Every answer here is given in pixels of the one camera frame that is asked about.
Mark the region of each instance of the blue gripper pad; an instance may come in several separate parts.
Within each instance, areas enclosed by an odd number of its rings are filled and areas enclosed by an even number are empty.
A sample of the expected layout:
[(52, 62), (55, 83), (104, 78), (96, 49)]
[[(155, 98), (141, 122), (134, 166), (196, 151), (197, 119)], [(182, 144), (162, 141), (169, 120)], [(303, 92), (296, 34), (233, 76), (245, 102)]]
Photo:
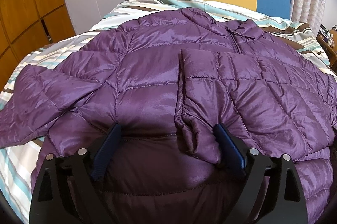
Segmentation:
[(107, 137), (103, 141), (101, 147), (98, 149), (95, 157), (92, 159), (92, 171), (90, 176), (94, 181), (98, 181), (101, 177), (104, 176), (107, 166), (109, 165), (121, 138), (121, 126), (119, 124), (115, 124), (112, 128), (109, 129)]
[(247, 166), (246, 152), (248, 147), (242, 139), (232, 136), (223, 124), (215, 125), (213, 134), (221, 150), (221, 163), (233, 176), (244, 179), (247, 174), (245, 168)]

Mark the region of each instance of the striped bedding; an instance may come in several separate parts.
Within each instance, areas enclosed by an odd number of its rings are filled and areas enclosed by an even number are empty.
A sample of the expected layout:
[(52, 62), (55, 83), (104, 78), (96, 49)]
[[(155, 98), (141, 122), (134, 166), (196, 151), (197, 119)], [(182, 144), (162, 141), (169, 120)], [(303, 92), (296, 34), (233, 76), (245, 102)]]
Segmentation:
[[(116, 28), (120, 24), (161, 10), (176, 10), (195, 7), (210, 14), (217, 21), (248, 18), (265, 31), (286, 39), (288, 43), (306, 59), (314, 63), (322, 72), (333, 74), (329, 60), (321, 46), (312, 35), (307, 23), (292, 23), (281, 18), (272, 18), (248, 9), (215, 1), (193, 0), (125, 0), (93, 28), (53, 45), (40, 48), (28, 54), (16, 67), (0, 94), (0, 110), (11, 98), (17, 75), (27, 65), (45, 66), (53, 69), (72, 52), (78, 51), (99, 32)], [(22, 219), (28, 223), (31, 201), (30, 174), (36, 166), (43, 138), (23, 146), (0, 149), (0, 189), (7, 201)]]

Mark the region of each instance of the purple puffer jacket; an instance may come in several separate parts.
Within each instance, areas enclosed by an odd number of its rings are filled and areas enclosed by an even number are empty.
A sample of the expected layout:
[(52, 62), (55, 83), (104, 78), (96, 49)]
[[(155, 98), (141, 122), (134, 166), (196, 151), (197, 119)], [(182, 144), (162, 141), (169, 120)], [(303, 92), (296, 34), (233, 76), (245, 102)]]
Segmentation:
[(223, 122), (263, 154), (291, 155), (314, 223), (336, 117), (331, 75), (251, 20), (186, 8), (105, 31), (54, 70), (26, 66), (0, 112), (0, 147), (46, 136), (34, 185), (48, 153), (71, 155), (116, 121), (123, 141), (100, 191), (120, 223), (218, 223), (242, 188), (216, 167)]

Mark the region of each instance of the bed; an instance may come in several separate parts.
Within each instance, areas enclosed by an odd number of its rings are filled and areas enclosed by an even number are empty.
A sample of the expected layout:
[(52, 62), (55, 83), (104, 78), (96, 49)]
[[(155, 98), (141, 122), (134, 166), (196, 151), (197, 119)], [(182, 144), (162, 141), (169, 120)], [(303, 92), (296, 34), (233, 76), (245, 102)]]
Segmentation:
[[(28, 54), (1, 92), (0, 109), (11, 98), (16, 77), (27, 64), (53, 69), (101, 31), (116, 28), (126, 21), (151, 13), (184, 7), (199, 8), (217, 21), (252, 19), (263, 30), (295, 46), (304, 58), (314, 63), (323, 73), (335, 76), (330, 70), (326, 54), (317, 43), (308, 24), (292, 23), (289, 20), (290, 0), (125, 0), (88, 32)], [(42, 143), (43, 138), (39, 138), (23, 146), (0, 150), (0, 189), (3, 194), (0, 196), (0, 203), (9, 216), (7, 223), (28, 223), (31, 201), (30, 174), (36, 166)]]

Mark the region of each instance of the wooden wardrobe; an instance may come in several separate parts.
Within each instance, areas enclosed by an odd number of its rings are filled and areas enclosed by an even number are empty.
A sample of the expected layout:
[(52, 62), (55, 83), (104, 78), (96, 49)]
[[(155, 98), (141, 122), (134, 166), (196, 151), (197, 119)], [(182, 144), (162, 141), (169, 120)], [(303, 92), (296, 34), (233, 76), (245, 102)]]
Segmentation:
[(73, 35), (64, 0), (0, 0), (0, 91), (27, 54)]

